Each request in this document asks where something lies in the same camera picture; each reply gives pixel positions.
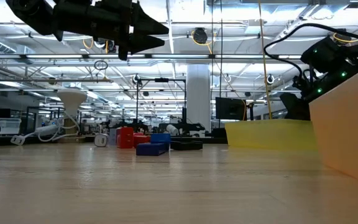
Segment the yellow box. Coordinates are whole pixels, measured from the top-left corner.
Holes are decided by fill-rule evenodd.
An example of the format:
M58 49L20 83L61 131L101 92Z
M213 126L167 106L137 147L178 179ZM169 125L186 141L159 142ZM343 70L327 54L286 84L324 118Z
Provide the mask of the yellow box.
M317 150L310 121L273 119L225 124L230 146L251 149Z

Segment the black cable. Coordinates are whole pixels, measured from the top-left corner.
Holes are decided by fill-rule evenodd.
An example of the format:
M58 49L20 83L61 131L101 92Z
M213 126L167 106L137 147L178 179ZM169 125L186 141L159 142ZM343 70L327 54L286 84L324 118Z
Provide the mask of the black cable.
M272 59L275 59L275 60L278 60L278 61L281 61L281 62L285 62L285 63L289 63L290 65L293 65L296 69L298 69L299 71L299 76L301 77L303 75L303 72L302 72L302 69L295 63L293 62L290 62L288 60L285 60L285 59L281 59L281 58L278 58L276 56L273 56L269 53L267 53L267 48L270 47L271 45L273 44L277 44L279 42L282 42L286 39L288 39L289 37L291 37L296 31L298 31L299 29L303 28L303 27L316 27L316 28L320 28L320 29L324 29L324 30L328 30L328 31L331 31L331 32L335 32L337 34L342 34L342 35L345 35L345 36L348 36L348 37L353 37L353 38L356 38L358 39L358 35L357 34L352 34L350 32L346 32L346 31L343 31L343 30L339 30L339 29L335 29L335 28L332 28L332 27L329 27L329 26L324 26L324 25L321 25L321 24L314 24L314 23L307 23L307 24L302 24L300 26L298 26L297 28L293 29L289 34L287 34L285 37L279 39L279 40L276 40L276 41L273 41L269 44L267 44L265 47L264 47L264 52L265 52L265 55L269 56L270 58Z

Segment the pipe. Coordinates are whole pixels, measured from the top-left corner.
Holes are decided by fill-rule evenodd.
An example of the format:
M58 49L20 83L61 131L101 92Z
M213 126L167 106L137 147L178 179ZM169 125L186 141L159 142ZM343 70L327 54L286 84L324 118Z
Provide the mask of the pipe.
M2 68L2 67L0 67L0 73L4 74L6 76L9 76L9 77L14 75L16 77L27 78L26 76L24 76L24 75L22 75L20 73L12 72L12 71L10 71L10 70L8 70L6 68ZM42 88L51 88L51 85L43 85L43 84L38 85L38 84L35 84L35 86L39 86L39 87L42 87Z
M111 80L103 80L103 79L100 79L100 80L41 80L41 79L25 79L25 80L0 80L0 82L37 82L37 83L40 83L40 82L109 82L111 83L112 81Z

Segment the white lamp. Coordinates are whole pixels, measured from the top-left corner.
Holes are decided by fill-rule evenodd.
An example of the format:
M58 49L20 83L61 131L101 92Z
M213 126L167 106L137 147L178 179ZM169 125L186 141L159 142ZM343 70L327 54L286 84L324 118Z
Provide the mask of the white lamp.
M77 89L59 90L57 96L65 105L66 113L73 118L77 117L77 110L87 97L86 93Z

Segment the red box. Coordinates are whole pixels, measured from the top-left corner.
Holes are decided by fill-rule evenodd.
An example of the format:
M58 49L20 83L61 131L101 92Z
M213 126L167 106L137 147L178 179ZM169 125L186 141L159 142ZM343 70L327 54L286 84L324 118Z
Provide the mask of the red box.
M150 136L134 136L134 147L141 143L149 143Z
M134 130L132 128L117 128L117 147L132 149L134 145Z

